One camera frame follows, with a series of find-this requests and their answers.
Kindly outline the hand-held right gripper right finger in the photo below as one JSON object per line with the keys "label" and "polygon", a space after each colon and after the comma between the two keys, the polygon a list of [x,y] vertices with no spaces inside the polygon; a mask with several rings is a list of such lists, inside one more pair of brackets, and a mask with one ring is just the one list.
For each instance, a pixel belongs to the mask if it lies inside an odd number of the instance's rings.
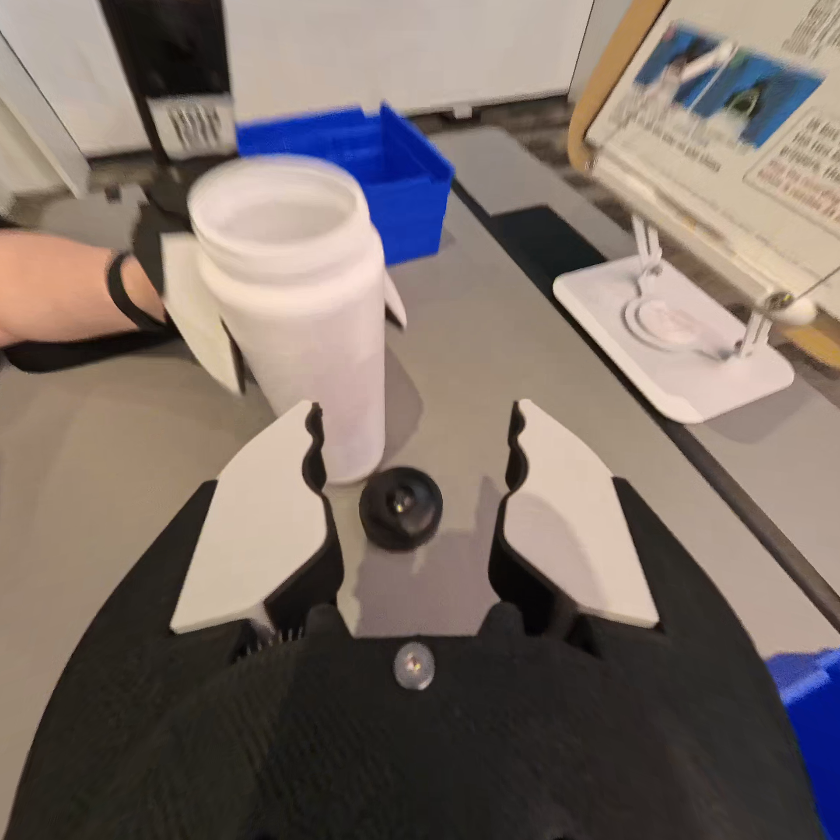
{"label": "hand-held right gripper right finger", "polygon": [[488,575],[527,631],[565,631],[578,616],[630,627],[659,614],[613,472],[581,438],[534,401],[514,403],[507,494]]}

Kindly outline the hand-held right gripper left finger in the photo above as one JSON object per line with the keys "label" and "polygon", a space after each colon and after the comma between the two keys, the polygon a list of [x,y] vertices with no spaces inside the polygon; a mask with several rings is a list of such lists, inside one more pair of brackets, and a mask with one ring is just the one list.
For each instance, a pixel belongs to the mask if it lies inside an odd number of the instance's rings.
{"label": "hand-held right gripper left finger", "polygon": [[224,467],[198,533],[170,629],[239,621],[257,635],[298,635],[336,603],[344,569],[324,494],[322,410],[302,401]]}

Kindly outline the white plastic bottle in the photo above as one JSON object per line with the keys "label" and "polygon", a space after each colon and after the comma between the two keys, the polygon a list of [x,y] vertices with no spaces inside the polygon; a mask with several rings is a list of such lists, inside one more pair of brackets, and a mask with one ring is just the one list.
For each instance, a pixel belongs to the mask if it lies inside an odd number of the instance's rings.
{"label": "white plastic bottle", "polygon": [[310,157],[236,159],[187,196],[197,266],[279,417],[322,409],[327,479],[370,475],[385,450],[385,260],[361,186]]}

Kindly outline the black bottle lid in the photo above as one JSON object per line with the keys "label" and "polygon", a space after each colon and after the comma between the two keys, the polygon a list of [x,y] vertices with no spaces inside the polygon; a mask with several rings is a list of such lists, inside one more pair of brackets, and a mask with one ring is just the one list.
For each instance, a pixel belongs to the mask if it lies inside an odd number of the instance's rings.
{"label": "black bottle lid", "polygon": [[373,474],[360,495],[360,522],[366,538],[382,550],[410,552],[438,530],[444,499],[427,473],[400,465]]}

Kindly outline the blue plastic storage bin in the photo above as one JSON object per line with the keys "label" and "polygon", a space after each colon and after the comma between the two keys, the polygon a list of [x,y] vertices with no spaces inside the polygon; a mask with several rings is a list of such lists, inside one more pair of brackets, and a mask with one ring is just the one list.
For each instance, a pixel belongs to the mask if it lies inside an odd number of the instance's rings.
{"label": "blue plastic storage bin", "polygon": [[839,650],[777,654],[766,663],[800,744],[815,793],[839,794]]}
{"label": "blue plastic storage bin", "polygon": [[424,134],[383,103],[236,122],[238,154],[327,161],[360,184],[387,266],[438,252],[454,166]]}

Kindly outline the person's left forearm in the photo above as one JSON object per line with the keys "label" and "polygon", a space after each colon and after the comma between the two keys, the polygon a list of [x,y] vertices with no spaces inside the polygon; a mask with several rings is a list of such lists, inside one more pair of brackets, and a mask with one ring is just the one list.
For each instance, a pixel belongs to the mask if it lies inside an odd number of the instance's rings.
{"label": "person's left forearm", "polygon": [[1,233],[1,347],[155,331],[161,295],[130,252],[22,228]]}

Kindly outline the black rectangular table pad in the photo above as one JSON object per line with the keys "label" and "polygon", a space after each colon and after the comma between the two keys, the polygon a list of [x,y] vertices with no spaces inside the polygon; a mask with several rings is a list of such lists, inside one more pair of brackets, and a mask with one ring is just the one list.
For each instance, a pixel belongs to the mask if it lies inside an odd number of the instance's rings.
{"label": "black rectangular table pad", "polygon": [[557,277],[603,264],[603,254],[549,206],[489,217],[497,242],[549,300]]}

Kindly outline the instruction sheet on stand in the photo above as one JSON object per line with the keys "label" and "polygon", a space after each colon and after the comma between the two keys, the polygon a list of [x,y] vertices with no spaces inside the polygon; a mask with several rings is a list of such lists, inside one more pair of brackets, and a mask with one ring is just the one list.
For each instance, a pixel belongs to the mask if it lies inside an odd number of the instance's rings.
{"label": "instruction sheet on stand", "polygon": [[558,303],[664,417],[790,386],[773,326],[838,326],[838,2],[632,2],[574,106],[573,167],[632,215],[636,254]]}

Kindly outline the printed instruction sheet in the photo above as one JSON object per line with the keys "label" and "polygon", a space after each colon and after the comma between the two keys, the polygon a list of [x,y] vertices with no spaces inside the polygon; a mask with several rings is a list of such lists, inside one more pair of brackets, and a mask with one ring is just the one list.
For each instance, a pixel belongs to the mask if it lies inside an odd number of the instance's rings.
{"label": "printed instruction sheet", "polygon": [[669,2],[587,139],[728,244],[824,276],[838,265],[838,2]]}

